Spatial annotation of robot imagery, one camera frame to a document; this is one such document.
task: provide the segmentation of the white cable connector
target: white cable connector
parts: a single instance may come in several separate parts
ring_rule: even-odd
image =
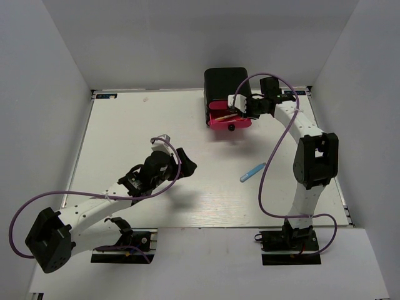
[[[230,109],[236,108],[238,110],[240,110],[242,113],[246,113],[246,97],[244,97],[243,95],[237,95],[236,96],[236,101],[235,104],[233,106],[233,98],[235,95],[229,95],[227,97],[227,106]]]
[[[169,142],[171,140],[171,138],[167,134],[163,134],[161,136],[158,136],[157,138],[165,139],[167,142]],[[152,143],[151,149],[153,151],[162,151],[168,155],[172,155],[171,150],[163,141],[150,140],[150,142]]]

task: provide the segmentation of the white backdrop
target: white backdrop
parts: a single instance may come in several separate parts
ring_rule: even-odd
[[[339,179],[391,299],[400,299],[400,2],[361,0],[313,88],[317,121],[339,136]]]
[[[0,1],[0,299],[25,299],[34,267],[11,251],[11,218],[29,198],[65,189],[90,98],[43,3]],[[24,241],[38,212],[56,199],[37,201],[17,220],[22,252],[29,254]]]
[[[221,66],[312,85],[358,0],[43,2],[91,89],[154,89]]]

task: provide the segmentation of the blue pen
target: blue pen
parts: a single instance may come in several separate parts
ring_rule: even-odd
[[[254,169],[250,170],[249,172],[247,172],[245,175],[243,175],[242,177],[240,177],[240,182],[243,183],[244,181],[248,180],[251,176],[257,174],[259,171],[261,171],[262,169],[264,169],[265,165],[267,163],[264,162],[262,164],[259,164],[258,166],[256,166]]]

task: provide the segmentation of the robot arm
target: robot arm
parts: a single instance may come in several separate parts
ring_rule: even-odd
[[[169,142],[167,135],[160,138]],[[82,251],[104,245],[133,246],[129,224],[121,218],[108,217],[137,204],[161,183],[176,177],[178,164],[167,145],[153,141],[152,150],[143,165],[133,167],[102,193],[104,199],[89,198],[73,207],[56,212],[48,207],[39,213],[25,243],[45,273],[61,268],[72,255]],[[176,152],[181,162],[178,179],[191,176],[197,165],[182,148]],[[124,223],[129,228],[121,229]]]
[[[258,119],[262,114],[270,114],[287,128],[297,110],[295,98],[282,94],[274,77],[261,79],[260,83],[262,94],[237,95],[236,100],[234,95],[229,95],[228,107],[243,118]],[[289,133],[297,143],[293,163],[297,188],[287,215],[312,216],[325,186],[338,173],[338,137],[320,130],[301,111],[298,111]],[[303,243],[312,235],[313,219],[287,219],[282,231],[288,244]]]

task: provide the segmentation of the white wall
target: white wall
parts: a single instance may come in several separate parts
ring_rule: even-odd
[[[90,95],[42,1],[0,1],[0,299],[24,299],[34,267],[9,247],[11,217],[30,197],[66,187]],[[25,253],[29,227],[54,201],[19,218]]]
[[[312,84],[358,0],[44,0],[92,89],[200,88],[244,66]]]
[[[391,299],[400,299],[400,2],[360,0],[313,88],[339,136],[339,178]]]

